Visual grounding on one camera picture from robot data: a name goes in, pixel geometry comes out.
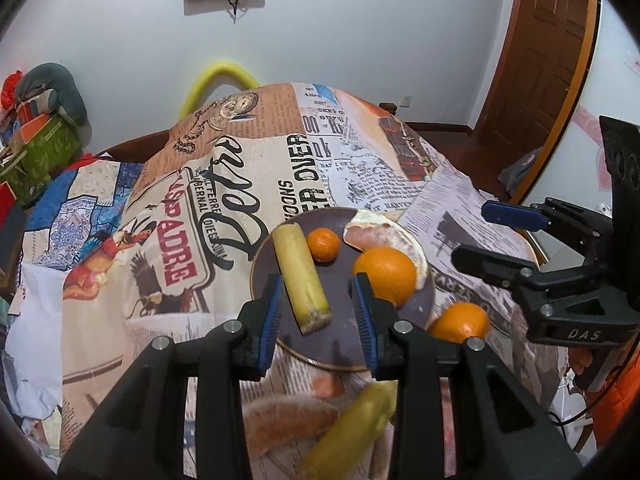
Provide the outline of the wooden door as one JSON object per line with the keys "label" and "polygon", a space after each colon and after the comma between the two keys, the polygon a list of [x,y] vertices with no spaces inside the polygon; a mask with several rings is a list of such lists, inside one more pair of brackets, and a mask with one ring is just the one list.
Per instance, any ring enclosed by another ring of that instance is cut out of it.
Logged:
{"label": "wooden door", "polygon": [[536,159],[513,191],[499,182],[498,197],[524,200],[547,166],[586,80],[598,16],[599,0],[513,0],[474,136],[498,172]]}

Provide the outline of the dark purple plate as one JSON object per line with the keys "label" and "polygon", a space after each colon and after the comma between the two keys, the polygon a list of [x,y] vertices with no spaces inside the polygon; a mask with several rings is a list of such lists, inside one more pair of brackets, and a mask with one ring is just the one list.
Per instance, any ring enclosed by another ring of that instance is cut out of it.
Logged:
{"label": "dark purple plate", "polygon": [[[303,212],[285,220],[284,223],[298,223],[305,235],[317,228],[329,228],[336,234],[343,234],[346,223],[356,214],[352,208],[323,208]],[[352,264],[360,252],[342,243],[334,263],[317,266],[317,272],[329,300],[332,318],[326,327],[310,335],[303,335],[295,321],[293,310],[284,290],[281,305],[281,322],[278,344],[301,361],[334,372],[364,372],[366,362],[361,349],[359,332],[352,298],[350,298],[350,278]],[[250,269],[250,292],[252,299],[259,297],[268,281],[269,274],[279,273],[276,253],[271,236],[262,243]],[[433,275],[428,274],[425,285],[417,290],[402,306],[399,317],[425,328],[430,322],[435,305],[435,285]]]}

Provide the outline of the large orange with sticker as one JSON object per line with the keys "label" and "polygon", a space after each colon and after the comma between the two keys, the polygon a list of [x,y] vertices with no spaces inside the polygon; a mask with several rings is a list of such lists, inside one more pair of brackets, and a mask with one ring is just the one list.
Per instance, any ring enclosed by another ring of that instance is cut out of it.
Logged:
{"label": "large orange with sticker", "polygon": [[366,274],[375,296],[401,308],[416,290],[416,266],[411,259],[391,247],[371,248],[352,265],[352,274]]}

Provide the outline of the peeled pomelo segment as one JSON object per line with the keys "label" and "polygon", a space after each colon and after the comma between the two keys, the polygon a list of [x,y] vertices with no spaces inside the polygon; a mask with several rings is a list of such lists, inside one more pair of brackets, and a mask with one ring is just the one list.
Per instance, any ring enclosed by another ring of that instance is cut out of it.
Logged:
{"label": "peeled pomelo segment", "polygon": [[242,407],[245,441],[251,460],[292,441],[318,437],[340,417],[331,403],[313,396],[265,396]]}

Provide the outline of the grey plush pillow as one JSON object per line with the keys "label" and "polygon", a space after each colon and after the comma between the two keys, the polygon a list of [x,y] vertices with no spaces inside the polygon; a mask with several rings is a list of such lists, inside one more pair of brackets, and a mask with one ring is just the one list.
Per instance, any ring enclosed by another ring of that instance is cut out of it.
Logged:
{"label": "grey plush pillow", "polygon": [[70,71],[58,63],[44,63],[27,72],[17,83],[15,102],[22,104],[36,99],[45,113],[55,112],[74,127],[88,120],[85,102]]}

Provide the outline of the newspaper print tablecloth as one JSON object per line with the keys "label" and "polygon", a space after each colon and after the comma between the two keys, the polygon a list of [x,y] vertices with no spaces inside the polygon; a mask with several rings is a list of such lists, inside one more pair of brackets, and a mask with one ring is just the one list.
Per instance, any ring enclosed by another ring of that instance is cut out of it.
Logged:
{"label": "newspaper print tablecloth", "polygon": [[[546,412],[560,382],[558,354],[530,344],[516,303],[451,263],[460,244],[532,262],[521,235],[480,218],[482,196],[407,125],[351,94],[321,84],[272,84],[227,96],[184,118],[142,169],[122,223],[148,217],[155,230],[130,248],[98,288],[63,286],[64,455],[128,367],[158,336],[204,337],[252,299],[250,269],[275,228],[323,208],[402,211],[399,224],[420,242],[435,285],[428,328],[448,307],[482,307],[483,339]],[[313,396],[340,416],[376,380],[370,370],[334,372],[307,364],[280,344],[258,382],[241,382],[244,404],[265,396]],[[186,390],[181,479],[199,479],[196,385]],[[442,379],[445,476],[456,476],[454,412]],[[349,478],[390,478],[396,411]],[[298,478],[326,434],[250,459],[249,479]]]}

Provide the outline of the red plastic bag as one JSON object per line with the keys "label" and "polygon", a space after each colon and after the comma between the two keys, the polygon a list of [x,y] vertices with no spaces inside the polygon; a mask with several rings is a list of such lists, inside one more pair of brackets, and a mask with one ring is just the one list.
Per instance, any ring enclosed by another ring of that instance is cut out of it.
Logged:
{"label": "red plastic bag", "polygon": [[15,90],[18,83],[23,78],[23,72],[17,70],[16,72],[9,74],[3,81],[0,94],[0,102],[2,110],[10,110],[15,104]]}

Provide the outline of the pomelo segment with rind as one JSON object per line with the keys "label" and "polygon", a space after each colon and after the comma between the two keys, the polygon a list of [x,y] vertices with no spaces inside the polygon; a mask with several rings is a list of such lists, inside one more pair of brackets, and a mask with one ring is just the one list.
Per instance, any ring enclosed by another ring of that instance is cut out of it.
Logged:
{"label": "pomelo segment with rind", "polygon": [[375,212],[358,209],[343,230],[344,242],[364,252],[387,247],[403,252],[416,267],[416,290],[424,287],[430,267],[418,239],[399,224],[402,211]]}

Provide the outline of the blue patchwork quilt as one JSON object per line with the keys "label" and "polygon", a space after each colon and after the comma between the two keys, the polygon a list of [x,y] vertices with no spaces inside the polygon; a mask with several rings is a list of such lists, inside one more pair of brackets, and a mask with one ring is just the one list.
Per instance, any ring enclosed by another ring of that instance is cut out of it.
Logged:
{"label": "blue patchwork quilt", "polygon": [[138,162],[95,159],[63,171],[27,219],[17,286],[23,285],[28,264],[67,271],[70,287],[105,284],[124,252],[144,244],[155,230],[148,217],[122,223],[142,168]]}

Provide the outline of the large orange front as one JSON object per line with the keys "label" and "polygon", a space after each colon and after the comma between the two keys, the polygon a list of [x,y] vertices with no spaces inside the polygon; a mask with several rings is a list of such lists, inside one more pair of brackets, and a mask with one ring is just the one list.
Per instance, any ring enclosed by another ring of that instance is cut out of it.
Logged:
{"label": "large orange front", "polygon": [[448,307],[428,328],[428,333],[437,339],[463,344],[467,339],[484,339],[491,329],[489,316],[477,304],[457,302]]}

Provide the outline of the green storage box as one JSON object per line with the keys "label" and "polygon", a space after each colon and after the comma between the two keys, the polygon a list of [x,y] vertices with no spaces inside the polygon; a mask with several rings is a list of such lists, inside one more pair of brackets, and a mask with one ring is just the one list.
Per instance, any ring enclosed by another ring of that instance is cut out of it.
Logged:
{"label": "green storage box", "polygon": [[74,128],[60,116],[42,115],[32,124],[37,129],[29,140],[1,163],[1,181],[22,206],[35,203],[81,152]]}

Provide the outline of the small tangerine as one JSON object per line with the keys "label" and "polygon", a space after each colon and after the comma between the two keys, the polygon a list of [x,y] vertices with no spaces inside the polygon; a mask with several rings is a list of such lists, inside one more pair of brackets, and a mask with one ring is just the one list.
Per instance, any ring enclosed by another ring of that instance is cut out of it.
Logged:
{"label": "small tangerine", "polygon": [[331,263],[340,252],[341,239],[329,228],[318,228],[308,234],[307,245],[314,261]]}

